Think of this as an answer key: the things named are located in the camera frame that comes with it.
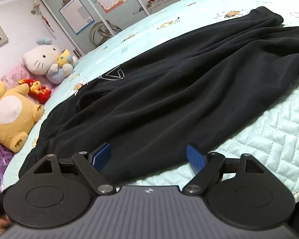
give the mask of red plush toy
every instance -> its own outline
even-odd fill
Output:
[[[30,87],[29,94],[34,96],[37,101],[41,104],[46,103],[46,101],[50,98],[51,91],[45,87],[41,86],[41,83],[34,79],[21,79],[19,84],[26,83]]]

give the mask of plush toy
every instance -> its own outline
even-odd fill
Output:
[[[19,152],[28,134],[44,112],[41,104],[25,97],[27,84],[7,90],[0,81],[0,143],[12,152]]]
[[[18,81],[18,83],[26,83],[30,88],[29,94],[31,96],[34,96],[41,104],[46,103],[46,101],[51,96],[51,91],[49,90],[49,88],[46,86],[41,86],[41,83],[37,80],[21,79],[20,81]]]
[[[62,82],[72,71],[73,67],[77,64],[77,57],[72,56],[69,50],[65,49],[60,56],[58,56],[56,63],[53,64],[46,76],[56,82]]]
[[[63,52],[52,45],[51,39],[39,38],[37,44],[37,47],[26,52],[22,57],[27,69],[33,74],[45,75],[54,84],[61,83],[72,72],[73,66],[69,64],[58,68],[57,60],[61,58]]]

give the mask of quilted mattress cover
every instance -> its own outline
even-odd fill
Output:
[[[139,21],[88,53],[45,104],[45,114],[8,165],[2,188],[18,181],[20,167],[36,146],[42,121],[82,85],[165,41],[206,25],[244,16],[259,6],[280,14],[284,26],[299,26],[299,0],[182,0]],[[270,109],[215,150],[231,158],[239,158],[242,153],[252,154],[299,201],[299,78]],[[182,188],[192,177],[193,170],[185,164],[130,184],[177,184]]]

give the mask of black sweatshirt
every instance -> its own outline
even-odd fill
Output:
[[[208,152],[264,112],[299,74],[299,27],[265,7],[165,42],[83,86],[43,122],[19,176],[48,153],[69,158],[103,142],[118,184]]]

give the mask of plush toy's white belly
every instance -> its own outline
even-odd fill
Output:
[[[13,123],[20,115],[22,102],[14,95],[4,97],[0,100],[0,123]]]

